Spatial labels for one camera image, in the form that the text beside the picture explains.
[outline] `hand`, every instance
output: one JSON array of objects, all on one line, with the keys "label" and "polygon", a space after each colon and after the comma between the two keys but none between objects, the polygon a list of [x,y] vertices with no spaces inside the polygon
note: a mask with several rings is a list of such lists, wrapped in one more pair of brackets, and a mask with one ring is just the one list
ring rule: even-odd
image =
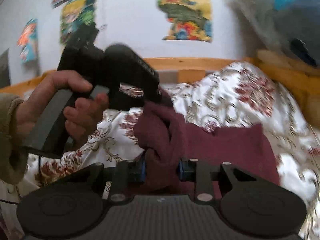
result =
[{"label": "hand", "polygon": [[[29,99],[21,103],[12,115],[10,134],[12,145],[19,147],[23,139],[30,133],[41,113],[59,89],[70,88],[74,92],[89,92],[92,85],[79,73],[72,70],[56,71],[46,76],[32,92]],[[103,111],[108,108],[108,96],[98,94],[95,100],[78,98],[75,107],[66,107],[65,127],[68,134],[75,140],[74,148],[83,146],[88,136],[97,129],[97,123],[103,118]]]}]

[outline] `wall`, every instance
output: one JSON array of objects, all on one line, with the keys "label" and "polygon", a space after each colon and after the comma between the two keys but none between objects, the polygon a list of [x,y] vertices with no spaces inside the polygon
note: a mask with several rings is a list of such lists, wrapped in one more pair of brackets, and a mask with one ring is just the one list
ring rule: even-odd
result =
[{"label": "wall", "polygon": [[[39,22],[39,65],[41,72],[58,66],[60,11],[52,0],[4,0],[0,4],[0,54],[9,49],[12,84],[33,78],[36,70],[21,65],[16,43],[31,18]],[[157,9],[156,0],[98,0],[96,23],[101,29],[96,45],[105,48],[122,42],[142,57],[219,57],[241,59],[263,48],[251,27],[224,0],[212,0],[213,42],[163,41],[170,23]]]}]

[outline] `olive green sleeve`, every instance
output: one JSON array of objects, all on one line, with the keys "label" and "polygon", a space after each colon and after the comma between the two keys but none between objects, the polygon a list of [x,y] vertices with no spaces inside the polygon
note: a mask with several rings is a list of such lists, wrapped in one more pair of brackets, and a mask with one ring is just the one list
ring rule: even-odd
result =
[{"label": "olive green sleeve", "polygon": [[16,95],[0,93],[0,179],[17,184],[27,168],[28,154],[13,150],[10,136],[12,113],[23,100]]}]

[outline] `floral bedsheet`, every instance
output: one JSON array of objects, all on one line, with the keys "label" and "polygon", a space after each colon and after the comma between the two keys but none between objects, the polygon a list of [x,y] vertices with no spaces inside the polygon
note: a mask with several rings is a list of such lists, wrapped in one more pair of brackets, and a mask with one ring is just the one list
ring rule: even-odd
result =
[{"label": "floral bedsheet", "polygon": [[[140,96],[137,88],[122,88]],[[299,195],[308,209],[300,231],[303,239],[320,238],[320,141],[318,131],[310,127],[292,95],[279,83],[273,83],[261,70],[247,62],[236,62],[209,74],[199,82],[176,84],[166,88],[176,112],[187,122],[208,130],[219,126],[250,127],[261,122],[277,159],[281,186]],[[60,160],[30,155],[25,177],[18,185],[0,183],[0,198],[19,201],[43,185],[71,174],[95,162],[115,166],[142,153],[133,134],[133,126],[143,109],[129,112],[106,110],[98,129],[88,142]],[[110,184],[106,184],[107,197]],[[9,239],[19,239],[22,229],[15,216],[15,205],[1,203],[0,226]]]}]

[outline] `ridged gray surface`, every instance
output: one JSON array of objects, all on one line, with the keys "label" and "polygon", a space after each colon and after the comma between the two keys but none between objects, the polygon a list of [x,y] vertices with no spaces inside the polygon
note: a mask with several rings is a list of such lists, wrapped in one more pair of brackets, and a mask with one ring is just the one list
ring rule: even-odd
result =
[{"label": "ridged gray surface", "polygon": [[[254,240],[226,226],[214,208],[188,196],[136,196],[112,207],[92,231],[72,240]],[[288,236],[282,240],[301,240]],[[39,240],[26,237],[25,240]]]}]

